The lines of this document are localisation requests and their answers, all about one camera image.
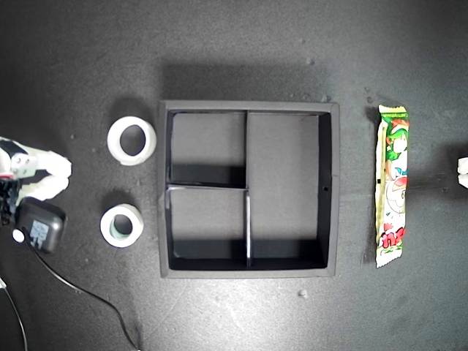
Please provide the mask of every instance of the black power adapter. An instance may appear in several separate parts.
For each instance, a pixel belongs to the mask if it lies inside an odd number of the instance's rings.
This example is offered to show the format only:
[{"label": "black power adapter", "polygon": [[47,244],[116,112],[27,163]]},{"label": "black power adapter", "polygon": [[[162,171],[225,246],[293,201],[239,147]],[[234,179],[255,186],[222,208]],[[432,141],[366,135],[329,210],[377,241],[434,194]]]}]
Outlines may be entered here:
[{"label": "black power adapter", "polygon": [[35,249],[47,254],[56,250],[67,225],[67,215],[61,208],[33,197],[25,197],[15,217],[15,229],[27,235],[26,240]]}]

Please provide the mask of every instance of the black wire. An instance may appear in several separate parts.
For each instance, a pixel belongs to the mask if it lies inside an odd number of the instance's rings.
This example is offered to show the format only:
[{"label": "black wire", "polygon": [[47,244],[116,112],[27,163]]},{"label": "black wire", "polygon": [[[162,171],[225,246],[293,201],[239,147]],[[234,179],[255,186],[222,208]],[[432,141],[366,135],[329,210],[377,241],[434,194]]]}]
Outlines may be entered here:
[{"label": "black wire", "polygon": [[45,269],[47,269],[49,271],[50,274],[52,274],[54,277],[56,277],[60,282],[64,283],[65,285],[71,287],[72,289],[80,292],[80,293],[85,293],[85,294],[88,294],[90,295],[91,297],[93,298],[96,298],[98,301],[101,301],[103,303],[105,303],[106,305],[108,305],[111,309],[113,309],[116,314],[117,314],[117,317],[118,317],[118,320],[120,321],[120,325],[122,327],[122,330],[124,331],[124,334],[127,338],[127,340],[129,341],[129,343],[135,348],[135,350],[137,351],[140,351],[140,349],[138,349],[138,347],[136,346],[136,344],[133,342],[132,338],[130,337],[129,335],[129,332],[127,330],[127,327],[125,326],[125,322],[124,322],[124,318],[122,317],[120,311],[117,309],[117,307],[115,307],[111,302],[105,300],[104,298],[101,298],[100,296],[96,295],[96,294],[93,294],[92,292],[89,292],[88,290],[85,290],[81,287],[77,287],[76,285],[68,282],[65,278],[62,278],[58,273],[56,273],[45,261],[44,259],[42,259],[42,257],[39,256],[39,254],[36,252],[36,250],[34,249],[34,247],[31,245],[31,243],[29,242],[28,240],[28,236],[26,236],[26,243],[28,244],[28,248],[31,250],[31,252],[34,254],[34,256],[39,260],[39,262],[42,263],[42,265],[45,267]]},{"label": "black wire", "polygon": [[23,334],[24,351],[28,351],[28,339],[26,338],[26,332],[24,331],[24,325],[23,325],[23,321],[21,320],[20,312],[18,312],[18,309],[16,308],[15,302],[13,301],[12,296],[8,292],[8,289],[6,287],[4,287],[4,290],[5,290],[5,293],[7,294],[8,298],[10,300],[10,303],[13,306],[13,309],[15,310],[18,322],[20,323],[21,333]]}]

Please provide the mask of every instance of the snack wrapper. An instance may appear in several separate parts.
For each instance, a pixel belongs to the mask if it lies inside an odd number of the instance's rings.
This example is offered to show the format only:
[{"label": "snack wrapper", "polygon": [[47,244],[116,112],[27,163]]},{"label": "snack wrapper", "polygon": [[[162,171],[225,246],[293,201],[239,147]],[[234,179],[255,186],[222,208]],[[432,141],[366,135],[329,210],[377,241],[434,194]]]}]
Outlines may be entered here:
[{"label": "snack wrapper", "polygon": [[379,105],[377,134],[375,228],[377,268],[401,256],[405,233],[408,114],[404,107]]}]

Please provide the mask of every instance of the tape roll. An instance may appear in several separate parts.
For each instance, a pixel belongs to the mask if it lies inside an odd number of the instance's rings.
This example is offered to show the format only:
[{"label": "tape roll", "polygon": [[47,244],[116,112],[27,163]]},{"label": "tape roll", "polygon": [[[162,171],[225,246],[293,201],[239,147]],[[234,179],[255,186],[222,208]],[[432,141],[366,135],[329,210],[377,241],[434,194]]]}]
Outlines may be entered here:
[{"label": "tape roll", "polygon": [[[132,223],[130,234],[120,233],[114,221],[118,215],[125,216]],[[128,247],[140,237],[143,232],[143,218],[141,213],[132,205],[126,203],[112,207],[101,218],[101,233],[104,239],[115,247]]]},{"label": "tape roll", "polygon": [[[128,155],[121,145],[121,136],[125,129],[132,126],[138,126],[145,134],[145,146],[143,150],[137,155]],[[107,147],[114,158],[124,166],[135,166],[146,161],[156,149],[156,133],[153,127],[141,118],[134,116],[127,116],[118,119],[107,134]]]}]

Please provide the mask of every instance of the black tray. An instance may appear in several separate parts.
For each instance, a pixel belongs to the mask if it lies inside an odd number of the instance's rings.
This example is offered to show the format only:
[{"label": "black tray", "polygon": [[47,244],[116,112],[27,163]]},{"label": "black tray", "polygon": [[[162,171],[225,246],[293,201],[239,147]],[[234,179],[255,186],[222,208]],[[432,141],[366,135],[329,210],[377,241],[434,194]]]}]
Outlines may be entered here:
[{"label": "black tray", "polygon": [[339,107],[164,101],[158,128],[162,276],[332,276]]}]

